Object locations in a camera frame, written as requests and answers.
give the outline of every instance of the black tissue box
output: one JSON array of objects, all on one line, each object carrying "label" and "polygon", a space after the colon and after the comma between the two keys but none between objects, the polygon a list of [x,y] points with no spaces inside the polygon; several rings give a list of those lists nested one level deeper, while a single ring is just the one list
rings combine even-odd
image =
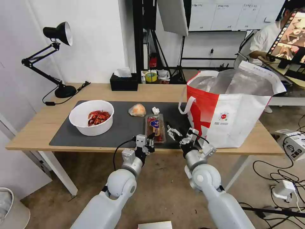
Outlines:
[{"label": "black tissue box", "polygon": [[137,91],[138,76],[136,73],[131,73],[131,77],[118,77],[114,73],[110,78],[112,91]]}]

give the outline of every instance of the person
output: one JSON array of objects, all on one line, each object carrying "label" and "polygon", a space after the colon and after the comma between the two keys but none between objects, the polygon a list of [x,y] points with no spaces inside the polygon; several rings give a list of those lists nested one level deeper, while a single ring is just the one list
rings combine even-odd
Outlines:
[{"label": "person", "polygon": [[[262,65],[262,62],[258,57],[263,57],[266,60],[270,60],[267,57],[267,53],[276,40],[277,36],[284,28],[284,25],[289,20],[291,13],[299,8],[305,7],[305,1],[290,0],[284,4],[284,14],[280,21],[271,23],[257,32],[252,39],[250,45],[241,50],[241,53],[249,58],[249,62],[255,65]],[[265,112],[272,113],[272,109],[267,106]]]}]

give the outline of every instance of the wooden table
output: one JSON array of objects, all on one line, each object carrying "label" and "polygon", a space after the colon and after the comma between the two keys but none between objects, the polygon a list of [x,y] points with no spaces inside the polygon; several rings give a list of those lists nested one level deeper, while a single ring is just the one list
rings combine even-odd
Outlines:
[{"label": "wooden table", "polygon": [[277,97],[274,96],[269,102],[270,106],[305,106],[305,81],[298,80],[289,76],[285,76],[286,72],[290,68],[288,65],[285,69],[278,67],[281,62],[279,59],[276,59],[274,62],[271,62],[259,57],[260,61],[263,62],[262,66],[265,66],[275,74],[277,74],[280,80],[286,80],[289,83],[293,84],[292,88],[289,89],[288,96]]},{"label": "wooden table", "polygon": [[[78,88],[81,84],[70,84]],[[90,84],[80,93],[64,104],[54,107],[44,107],[6,146],[8,150],[37,150],[50,165],[59,179],[72,195],[76,195],[77,188],[65,170],[59,164],[52,151],[72,152],[114,152],[115,148],[104,147],[72,147],[50,146],[49,142],[56,134],[70,111],[79,100],[106,100],[106,101],[148,101],[148,102],[179,102],[185,85],[139,84],[137,92],[111,91],[109,84]],[[55,102],[63,99],[54,98]],[[156,149],[155,153],[181,153],[177,149]],[[240,148],[218,149],[218,154],[240,155],[232,175],[224,185],[228,189],[249,163],[251,155],[283,155],[284,152],[265,127],[258,121],[249,137]]]}]

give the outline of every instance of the power adapter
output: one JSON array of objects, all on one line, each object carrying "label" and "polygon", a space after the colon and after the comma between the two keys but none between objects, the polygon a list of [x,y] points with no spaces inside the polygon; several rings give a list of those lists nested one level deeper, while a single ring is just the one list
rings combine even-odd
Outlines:
[{"label": "power adapter", "polygon": [[281,180],[273,189],[272,194],[274,197],[287,200],[290,194],[295,192],[295,186],[291,181]]}]

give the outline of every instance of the black desk lamp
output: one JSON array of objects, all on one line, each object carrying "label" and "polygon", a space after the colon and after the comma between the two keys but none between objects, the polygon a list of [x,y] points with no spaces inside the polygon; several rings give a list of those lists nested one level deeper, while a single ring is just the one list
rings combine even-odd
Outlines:
[{"label": "black desk lamp", "polygon": [[[71,46],[73,43],[72,34],[70,30],[70,26],[68,22],[62,22],[60,23],[56,28],[52,27],[44,27],[43,33],[47,38],[50,38],[50,40],[53,42],[48,47],[44,48],[43,50],[35,53],[34,55],[25,58],[21,61],[21,63],[32,69],[33,71],[37,72],[38,74],[42,75],[43,77],[47,78],[48,80],[52,81],[53,83],[57,84],[58,88],[55,90],[55,96],[57,98],[68,98],[71,96],[74,96],[76,94],[76,88],[73,86],[66,86],[62,83],[62,80],[56,79],[43,71],[39,70],[38,68],[34,67],[34,63],[46,58],[47,56],[51,55],[52,53],[59,50],[60,43],[56,41],[56,39],[59,39],[66,45]],[[38,54],[44,52],[45,50],[48,50],[49,48],[53,47],[55,50],[51,51],[50,53],[43,55],[43,56],[37,56]]]}]

